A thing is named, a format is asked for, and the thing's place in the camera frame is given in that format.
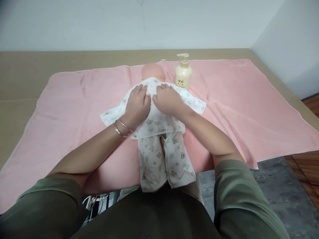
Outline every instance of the olive green shirt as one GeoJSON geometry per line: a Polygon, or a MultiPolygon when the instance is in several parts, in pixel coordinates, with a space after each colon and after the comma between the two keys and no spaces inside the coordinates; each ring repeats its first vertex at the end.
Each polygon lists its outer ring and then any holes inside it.
{"type": "Polygon", "coordinates": [[[215,176],[214,223],[198,200],[163,188],[134,191],[84,227],[80,186],[44,178],[0,216],[0,238],[289,238],[245,163],[222,161],[215,176]]]}

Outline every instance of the white wall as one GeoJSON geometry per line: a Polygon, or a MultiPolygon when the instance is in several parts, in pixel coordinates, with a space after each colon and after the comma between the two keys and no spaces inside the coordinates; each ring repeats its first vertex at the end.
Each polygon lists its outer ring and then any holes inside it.
{"type": "Polygon", "coordinates": [[[283,0],[11,0],[0,50],[249,48],[283,0]]]}
{"type": "Polygon", "coordinates": [[[300,99],[318,93],[319,1],[284,1],[252,50],[300,99]]]}

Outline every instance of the wooden floor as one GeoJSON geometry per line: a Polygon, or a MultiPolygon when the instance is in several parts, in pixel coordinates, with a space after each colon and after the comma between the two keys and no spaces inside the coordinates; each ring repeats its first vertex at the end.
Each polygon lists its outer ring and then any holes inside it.
{"type": "MultiPolygon", "coordinates": [[[[303,103],[319,118],[319,94],[303,103]]],[[[285,159],[319,210],[319,150],[285,156],[285,159]]]]}

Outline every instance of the bracelet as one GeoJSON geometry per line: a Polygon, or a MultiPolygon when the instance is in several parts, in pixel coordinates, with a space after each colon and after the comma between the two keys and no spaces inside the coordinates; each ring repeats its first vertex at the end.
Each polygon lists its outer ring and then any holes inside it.
{"type": "Polygon", "coordinates": [[[117,119],[122,125],[124,125],[126,128],[128,128],[125,124],[123,124],[123,122],[122,121],[120,121],[119,119],[117,119]]]}
{"type": "Polygon", "coordinates": [[[126,136],[126,135],[122,134],[122,133],[117,129],[116,121],[114,122],[114,128],[115,128],[116,132],[118,132],[118,134],[121,135],[122,137],[127,138],[128,136],[130,136],[130,133],[129,133],[129,135],[126,136]]]}

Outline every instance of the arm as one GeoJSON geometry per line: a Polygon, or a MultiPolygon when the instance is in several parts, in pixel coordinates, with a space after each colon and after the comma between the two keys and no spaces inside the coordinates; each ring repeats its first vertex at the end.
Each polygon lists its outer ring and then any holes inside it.
{"type": "MultiPolygon", "coordinates": [[[[120,120],[133,131],[150,111],[151,97],[146,95],[146,90],[147,86],[139,85],[131,92],[125,114],[120,117],[120,120]]],[[[116,126],[123,135],[130,133],[129,129],[118,121],[116,126]]],[[[73,179],[83,187],[90,174],[124,139],[112,124],[67,154],[47,177],[73,179]]]]}
{"type": "MultiPolygon", "coordinates": [[[[148,115],[151,97],[137,86],[128,99],[121,121],[135,129],[148,115]]],[[[123,135],[129,130],[117,124],[123,135]]],[[[0,217],[0,238],[70,238],[88,215],[81,201],[82,187],[125,138],[113,125],[66,155],[47,175],[24,192],[0,217]]]]}
{"type": "Polygon", "coordinates": [[[189,128],[202,145],[213,155],[214,165],[227,159],[244,162],[232,140],[211,122],[186,105],[180,95],[167,84],[157,87],[153,96],[156,107],[167,115],[174,116],[189,128]]]}
{"type": "Polygon", "coordinates": [[[231,139],[167,84],[158,86],[153,101],[160,111],[183,122],[213,155],[214,224],[223,238],[289,238],[231,139]]]}

